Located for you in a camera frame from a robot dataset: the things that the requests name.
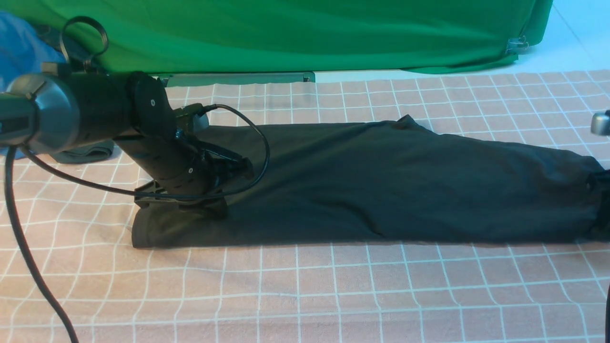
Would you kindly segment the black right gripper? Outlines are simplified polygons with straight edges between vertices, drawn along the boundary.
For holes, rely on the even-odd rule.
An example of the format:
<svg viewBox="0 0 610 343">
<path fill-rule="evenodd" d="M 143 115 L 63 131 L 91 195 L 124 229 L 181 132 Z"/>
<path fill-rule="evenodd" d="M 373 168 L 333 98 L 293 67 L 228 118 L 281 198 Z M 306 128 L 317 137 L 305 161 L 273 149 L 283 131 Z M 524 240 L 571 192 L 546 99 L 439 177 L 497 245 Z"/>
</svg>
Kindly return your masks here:
<svg viewBox="0 0 610 343">
<path fill-rule="evenodd" d="M 610 239 L 610 170 L 591 173 L 586 181 L 589 192 L 596 193 L 600 205 L 588 234 L 591 241 L 609 241 Z"/>
</svg>

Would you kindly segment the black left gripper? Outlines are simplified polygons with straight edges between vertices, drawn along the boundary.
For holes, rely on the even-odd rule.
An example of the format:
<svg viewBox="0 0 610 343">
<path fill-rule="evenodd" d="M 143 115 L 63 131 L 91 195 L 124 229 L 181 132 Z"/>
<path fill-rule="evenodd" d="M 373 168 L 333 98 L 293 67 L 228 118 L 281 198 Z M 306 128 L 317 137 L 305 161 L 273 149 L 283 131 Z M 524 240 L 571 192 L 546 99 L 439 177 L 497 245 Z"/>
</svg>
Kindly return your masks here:
<svg viewBox="0 0 610 343">
<path fill-rule="evenodd" d="M 140 209 L 179 209 L 205 219 L 227 216 L 224 197 L 180 202 L 161 195 L 207 196 L 222 193 L 223 188 L 240 178 L 249 180 L 254 168 L 247 158 L 220 146 L 200 142 L 165 141 L 143 135 L 129 135 L 114 140 L 153 180 L 135 189 L 143 193 L 133 198 Z"/>
</svg>

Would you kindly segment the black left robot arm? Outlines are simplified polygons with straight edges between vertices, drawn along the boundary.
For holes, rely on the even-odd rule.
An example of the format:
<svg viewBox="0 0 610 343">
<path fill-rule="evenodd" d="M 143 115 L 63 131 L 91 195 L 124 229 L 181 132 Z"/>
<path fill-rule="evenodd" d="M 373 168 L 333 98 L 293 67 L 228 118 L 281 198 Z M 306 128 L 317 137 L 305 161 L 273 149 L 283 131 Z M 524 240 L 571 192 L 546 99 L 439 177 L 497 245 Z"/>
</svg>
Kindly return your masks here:
<svg viewBox="0 0 610 343">
<path fill-rule="evenodd" d="M 137 218 L 220 219 L 226 197 L 264 175 L 249 159 L 195 136 L 198 120 L 232 107 L 200 103 L 173 109 L 165 87 L 144 72 L 42 72 L 20 76 L 1 94 L 1 147 L 52 154 L 113 141 L 152 181 L 116 193 L 134 197 Z"/>
</svg>

